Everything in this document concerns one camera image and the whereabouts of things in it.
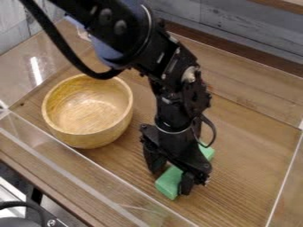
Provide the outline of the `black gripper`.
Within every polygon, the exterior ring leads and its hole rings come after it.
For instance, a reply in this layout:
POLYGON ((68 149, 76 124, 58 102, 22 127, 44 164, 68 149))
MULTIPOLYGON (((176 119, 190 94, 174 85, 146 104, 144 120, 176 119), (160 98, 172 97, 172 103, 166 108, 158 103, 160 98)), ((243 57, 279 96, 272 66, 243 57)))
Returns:
POLYGON ((148 170, 156 174, 168 162, 182 171, 179 193, 188 195, 195 184, 206 185, 212 173, 212 164, 200 152, 190 132, 166 134, 151 124, 140 125, 143 156, 148 170))

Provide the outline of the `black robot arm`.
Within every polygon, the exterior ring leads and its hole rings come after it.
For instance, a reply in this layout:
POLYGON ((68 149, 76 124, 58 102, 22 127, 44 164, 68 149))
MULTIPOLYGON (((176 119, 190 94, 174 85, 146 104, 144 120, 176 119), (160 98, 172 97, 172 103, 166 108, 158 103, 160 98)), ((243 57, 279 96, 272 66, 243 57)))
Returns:
POLYGON ((135 69, 150 81, 156 99, 154 124, 143 124, 142 143, 148 169, 166 163, 182 171, 178 193, 187 195, 207 184, 212 164, 200 152, 202 126, 211 94, 202 78, 198 58, 170 35, 143 0, 48 0, 88 31, 100 61, 110 67, 94 72, 63 38, 55 44, 78 69, 96 79, 110 79, 135 69))

